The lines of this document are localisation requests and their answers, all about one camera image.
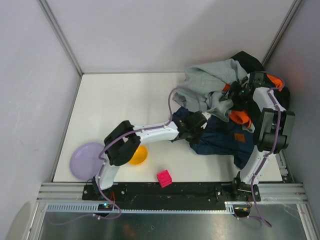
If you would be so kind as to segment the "black cloth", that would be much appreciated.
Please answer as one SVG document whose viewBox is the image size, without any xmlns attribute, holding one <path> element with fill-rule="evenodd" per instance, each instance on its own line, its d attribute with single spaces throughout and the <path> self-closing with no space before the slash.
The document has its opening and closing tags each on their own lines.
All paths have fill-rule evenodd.
<svg viewBox="0 0 320 240">
<path fill-rule="evenodd" d="M 240 66 L 246 71 L 246 76 L 252 72 L 265 72 L 265 69 L 263 65 L 259 62 L 259 60 L 253 57 L 252 55 L 246 53 L 245 51 L 238 52 L 237 54 L 232 56 L 231 59 L 237 61 L 240 64 Z M 279 104 L 285 109 L 288 109 L 290 106 L 291 96 L 289 89 L 286 86 L 284 86 L 284 88 L 282 89 L 283 92 L 281 93 L 277 93 L 274 89 L 270 90 L 273 92 L 274 97 L 277 99 Z"/>
</svg>

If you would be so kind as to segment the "grey cloth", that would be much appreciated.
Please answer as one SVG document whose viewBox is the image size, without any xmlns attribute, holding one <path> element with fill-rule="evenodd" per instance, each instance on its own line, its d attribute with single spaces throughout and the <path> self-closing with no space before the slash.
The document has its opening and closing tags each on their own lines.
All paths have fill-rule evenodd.
<svg viewBox="0 0 320 240">
<path fill-rule="evenodd" d="M 185 70 L 185 80 L 177 87 L 172 99 L 190 112 L 206 112 L 228 123 L 233 102 L 222 100 L 227 85 L 239 82 L 248 75 L 234 59 L 204 63 Z"/>
</svg>

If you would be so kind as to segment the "dark blue cloth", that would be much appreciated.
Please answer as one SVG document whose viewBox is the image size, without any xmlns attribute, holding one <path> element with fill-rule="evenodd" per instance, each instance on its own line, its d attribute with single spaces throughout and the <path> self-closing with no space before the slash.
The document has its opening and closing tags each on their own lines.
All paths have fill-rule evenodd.
<svg viewBox="0 0 320 240">
<path fill-rule="evenodd" d="M 180 107 L 173 113 L 172 121 L 178 125 L 179 117 L 193 113 Z M 204 127 L 199 144 L 189 143 L 190 148 L 198 155 L 231 155 L 234 165 L 243 169 L 254 149 L 253 134 L 233 121 L 224 122 L 213 115 Z"/>
</svg>

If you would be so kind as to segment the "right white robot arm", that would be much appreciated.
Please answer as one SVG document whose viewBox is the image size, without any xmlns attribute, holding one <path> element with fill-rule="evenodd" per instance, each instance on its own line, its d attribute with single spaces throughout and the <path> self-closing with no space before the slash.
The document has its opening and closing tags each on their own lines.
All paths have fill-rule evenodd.
<svg viewBox="0 0 320 240">
<path fill-rule="evenodd" d="M 233 201 L 255 199 L 259 195 L 259 175 L 269 157 L 289 145 L 295 114 L 277 100 L 275 93 L 283 89 L 284 83 L 275 80 L 273 75 L 254 71 L 233 82 L 226 93 L 236 110 L 244 111 L 254 126 L 252 154 L 228 187 Z"/>
</svg>

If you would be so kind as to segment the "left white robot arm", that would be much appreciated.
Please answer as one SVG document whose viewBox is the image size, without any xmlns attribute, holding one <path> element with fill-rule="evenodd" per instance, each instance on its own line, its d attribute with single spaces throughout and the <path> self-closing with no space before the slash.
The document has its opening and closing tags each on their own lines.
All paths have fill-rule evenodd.
<svg viewBox="0 0 320 240">
<path fill-rule="evenodd" d="M 185 117 L 171 116 L 159 125 L 132 125 L 128 120 L 121 122 L 104 139 L 104 149 L 98 155 L 103 163 L 94 179 L 97 189 L 111 188 L 119 168 L 127 164 L 142 145 L 176 140 L 199 143 L 210 118 L 209 113 L 197 111 Z"/>
</svg>

